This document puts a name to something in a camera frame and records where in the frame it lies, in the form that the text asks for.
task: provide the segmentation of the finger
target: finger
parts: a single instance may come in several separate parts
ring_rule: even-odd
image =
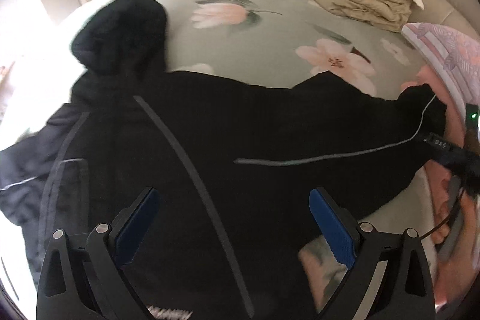
[[[438,210],[438,213],[437,213],[438,221],[436,223],[443,221],[443,219],[445,219],[449,213],[450,213],[450,210],[448,209],[448,203],[444,202]]]
[[[448,226],[448,224],[445,223],[440,228],[438,228],[438,233],[445,239],[450,233],[450,227]]]
[[[309,250],[300,250],[298,257],[307,275],[315,306],[320,307],[323,302],[325,288],[328,285],[328,280],[325,276],[325,267],[322,267],[318,258]]]
[[[475,204],[473,199],[464,193],[460,199],[463,213],[463,226],[455,245],[453,256],[467,262],[471,261],[475,235],[477,231],[477,219],[475,216]]]
[[[440,244],[445,241],[446,235],[443,232],[435,231],[431,234],[433,244]]]

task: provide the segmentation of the floral pillowcase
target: floral pillowcase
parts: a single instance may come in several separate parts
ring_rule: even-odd
[[[465,104],[480,106],[480,43],[451,27],[405,24],[402,34],[442,78],[465,118]]]

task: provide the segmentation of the reflective stripe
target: reflective stripe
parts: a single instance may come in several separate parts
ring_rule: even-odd
[[[212,221],[212,224],[217,232],[218,240],[222,245],[223,251],[225,252],[225,256],[227,261],[230,264],[230,269],[232,270],[233,277],[235,278],[235,282],[237,283],[238,290],[240,290],[240,295],[243,300],[243,305],[245,306],[245,310],[250,318],[252,318],[255,314],[254,304],[250,298],[248,293],[247,285],[243,280],[243,275],[240,270],[240,265],[237,261],[237,257],[235,256],[235,252],[233,250],[232,244],[230,243],[229,237],[227,232],[222,224],[222,220],[220,219],[220,215],[215,208],[215,204],[213,200],[210,198],[210,194],[203,183],[200,175],[197,172],[193,162],[188,157],[188,154],[183,149],[182,145],[179,141],[175,138],[175,135],[170,131],[170,129],[165,125],[165,123],[160,119],[157,113],[150,107],[150,105],[145,102],[145,100],[140,96],[133,97],[138,104],[142,107],[142,109],[147,113],[150,119],[154,122],[160,132],[163,133],[165,139],[169,142],[170,146],[173,148],[175,153],[177,154],[178,158],[182,162],[183,166],[187,170],[188,176],[190,177],[193,185],[195,186],[198,195],[200,196],[203,205]]]
[[[89,114],[90,112],[83,112],[80,115],[80,118],[77,120],[77,122],[70,129],[70,132],[68,132],[67,136],[65,137],[60,147],[60,150],[58,151],[57,157],[55,158],[55,161],[52,164],[49,177],[46,179],[45,186],[43,188],[43,194],[42,194],[42,200],[40,202],[40,212],[39,212],[39,218],[38,218],[38,246],[37,246],[38,254],[42,261],[43,261],[43,258],[45,257],[45,252],[46,252],[43,242],[44,242],[45,236],[47,235],[47,228],[46,228],[47,215],[48,215],[47,212],[49,208],[50,193],[52,190],[52,185],[55,180],[55,175],[57,173],[60,163],[65,157],[65,154],[67,153],[70,143],[73,141],[75,135],[87,120]]]
[[[57,212],[57,200],[59,197],[59,189],[60,185],[62,182],[63,178],[63,171],[65,169],[65,164],[69,162],[78,162],[78,165],[80,166],[79,168],[79,173],[80,173],[80,183],[79,183],[79,192],[80,192],[80,198],[81,198],[81,204],[79,207],[84,210],[84,213],[82,213],[79,218],[80,220],[78,221],[79,227],[82,229],[87,230],[88,226],[86,225],[86,217],[85,214],[88,217],[88,162],[86,159],[83,158],[75,158],[75,159],[66,159],[62,160],[61,162],[58,162],[57,170],[55,171],[54,175],[54,181],[52,184],[52,190],[50,192],[50,198],[49,198],[49,205],[46,211],[46,224],[45,224],[45,232],[53,232],[53,226],[55,224],[55,215]]]
[[[16,183],[12,183],[12,184],[10,184],[10,185],[8,185],[8,186],[5,186],[5,187],[1,188],[0,191],[8,190],[9,188],[11,188],[11,187],[13,187],[13,186],[23,185],[24,183],[33,181],[34,179],[37,179],[37,178],[38,178],[38,176],[32,176],[31,178],[24,179],[23,181],[16,182]]]

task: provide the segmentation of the human hand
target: human hand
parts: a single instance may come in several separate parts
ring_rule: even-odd
[[[438,306],[464,295],[477,275],[472,264],[477,233],[475,203],[464,193],[460,199],[460,206],[464,220],[457,244],[446,262],[438,260],[437,280],[433,288],[435,304]]]
[[[450,210],[448,210],[448,201],[445,201],[433,216],[434,226],[440,224],[448,216],[449,212]],[[431,234],[431,240],[434,244],[443,243],[449,233],[450,227],[448,226],[448,224],[443,224],[440,228],[438,228],[435,232]]]

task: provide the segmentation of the dark fabric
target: dark fabric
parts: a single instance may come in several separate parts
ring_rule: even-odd
[[[159,214],[125,268],[140,298],[147,306],[193,311],[193,319],[248,318],[195,183],[136,96],[173,133],[205,184],[233,246],[254,318],[312,318],[313,299],[297,257],[319,234],[309,192],[324,186],[359,219],[407,187],[429,153],[412,141],[292,167],[235,160],[309,158],[408,139],[433,92],[427,85],[412,87],[387,101],[328,72],[291,89],[164,73],[165,29],[165,11],[153,0],[117,0],[101,10],[72,45],[88,68],[72,89],[72,103],[40,133],[0,152],[0,187],[37,176],[0,192],[0,208],[23,228],[35,283],[42,248],[55,229],[67,226],[71,235],[85,231],[85,218],[86,230],[111,222],[144,187],[155,187],[162,196]],[[61,154],[65,134],[79,121]],[[422,130],[443,134],[444,127],[445,105],[435,99]],[[54,164],[59,154],[62,170]],[[56,185],[46,186],[50,171]],[[42,199],[54,206],[45,209],[44,232]]]

